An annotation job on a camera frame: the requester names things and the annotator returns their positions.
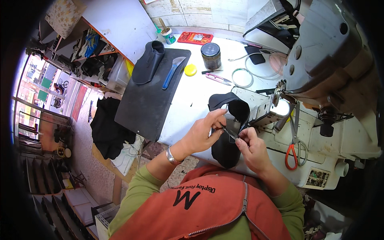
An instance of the jar lid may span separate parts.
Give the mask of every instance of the jar lid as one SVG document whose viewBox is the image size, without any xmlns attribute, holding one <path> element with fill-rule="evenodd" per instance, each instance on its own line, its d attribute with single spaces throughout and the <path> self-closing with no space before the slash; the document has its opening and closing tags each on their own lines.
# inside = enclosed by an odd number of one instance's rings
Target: jar lid
<svg viewBox="0 0 384 240">
<path fill-rule="evenodd" d="M 215 56 L 220 53 L 220 47 L 216 43 L 206 43 L 201 47 L 201 54 Z"/>
<path fill-rule="evenodd" d="M 196 66 L 194 64 L 187 65 L 184 68 L 184 73 L 187 76 L 191 77 L 191 76 L 193 76 L 193 75 L 195 75 L 197 73 L 197 68 L 196 68 Z"/>
</svg>

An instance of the mobile phone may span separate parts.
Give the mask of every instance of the mobile phone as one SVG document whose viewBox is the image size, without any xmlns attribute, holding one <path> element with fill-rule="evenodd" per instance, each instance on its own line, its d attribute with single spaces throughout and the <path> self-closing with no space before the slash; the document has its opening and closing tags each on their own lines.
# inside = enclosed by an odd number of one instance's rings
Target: mobile phone
<svg viewBox="0 0 384 240">
<path fill-rule="evenodd" d="M 259 53 L 261 48 L 255 47 L 255 46 L 245 46 L 245 51 L 247 54 L 251 53 Z M 252 61 L 253 64 L 260 64 L 260 63 L 265 63 L 265 58 L 262 54 L 253 54 L 249 57 Z"/>
</svg>

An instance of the orange vest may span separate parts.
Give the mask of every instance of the orange vest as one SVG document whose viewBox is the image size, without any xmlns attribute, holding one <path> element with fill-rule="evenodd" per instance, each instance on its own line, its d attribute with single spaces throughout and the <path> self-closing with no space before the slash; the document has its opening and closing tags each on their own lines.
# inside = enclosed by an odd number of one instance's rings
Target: orange vest
<svg viewBox="0 0 384 240">
<path fill-rule="evenodd" d="M 180 185 L 153 193 L 111 240 L 208 239 L 240 215 L 252 239 L 291 239 L 281 214 L 252 177 L 213 165 L 194 169 Z"/>
</svg>

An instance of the woman's left hand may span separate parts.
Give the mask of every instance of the woman's left hand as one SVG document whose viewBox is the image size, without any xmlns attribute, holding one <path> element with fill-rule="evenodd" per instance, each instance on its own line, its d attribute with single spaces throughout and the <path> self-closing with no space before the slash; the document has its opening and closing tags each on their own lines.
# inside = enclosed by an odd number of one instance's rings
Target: woman's left hand
<svg viewBox="0 0 384 240">
<path fill-rule="evenodd" d="M 224 117 L 227 111 L 227 109 L 222 108 L 216 109 L 209 112 L 205 118 L 195 121 L 188 133 L 180 140 L 188 155 L 207 150 L 219 139 L 224 132 L 220 123 L 223 126 L 227 125 Z M 209 136 L 211 128 L 216 129 L 216 131 Z"/>
</svg>

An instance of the scissors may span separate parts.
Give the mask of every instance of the scissors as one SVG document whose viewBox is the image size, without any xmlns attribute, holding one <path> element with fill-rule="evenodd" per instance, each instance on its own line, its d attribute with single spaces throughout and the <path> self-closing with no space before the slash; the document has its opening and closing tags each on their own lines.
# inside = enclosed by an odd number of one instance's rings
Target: scissors
<svg viewBox="0 0 384 240">
<path fill-rule="evenodd" d="M 235 132 L 233 132 L 232 130 L 229 130 L 229 131 L 228 131 L 227 128 L 226 128 L 226 126 L 224 126 L 223 124 L 221 124 L 221 122 L 219 122 L 219 123 L 220 123 L 220 126 L 223 128 L 224 132 L 226 132 L 231 138 L 236 139 L 236 138 L 239 137 L 239 135 L 236 134 Z"/>
<path fill-rule="evenodd" d="M 289 170 L 295 170 L 297 168 L 297 166 L 303 166 L 305 164 L 305 162 L 307 161 L 307 158 L 308 158 L 308 148 L 307 146 L 305 145 L 305 143 L 303 141 L 301 141 L 300 139 L 297 138 L 297 130 L 299 128 L 299 114 L 300 114 L 300 104 L 297 104 L 296 105 L 296 114 L 295 114 L 295 123 L 293 123 L 293 119 L 292 117 L 290 116 L 290 123 L 291 123 L 291 132 L 292 132 L 292 142 L 291 144 L 289 145 L 288 147 L 288 150 L 285 154 L 285 166 L 289 169 Z M 296 155 L 296 152 L 295 152 L 295 144 L 297 143 L 298 145 L 298 155 Z M 300 153 L 301 153 L 301 147 L 304 147 L 304 150 L 305 150 L 305 158 L 304 158 L 304 161 L 303 162 L 300 162 Z M 294 167 L 290 167 L 289 164 L 288 164 L 288 155 L 289 155 L 289 152 L 292 150 L 292 153 L 293 153 L 293 157 L 295 159 L 295 166 Z"/>
<path fill-rule="evenodd" d="M 219 82 L 219 83 L 231 86 L 231 84 L 229 84 L 229 83 L 231 83 L 231 81 L 229 81 L 228 79 L 222 78 L 220 76 L 217 76 L 217 75 L 214 75 L 214 74 L 211 74 L 211 73 L 206 73 L 205 76 L 208 79 L 211 79 L 211 80 L 214 80 L 216 82 Z"/>
</svg>

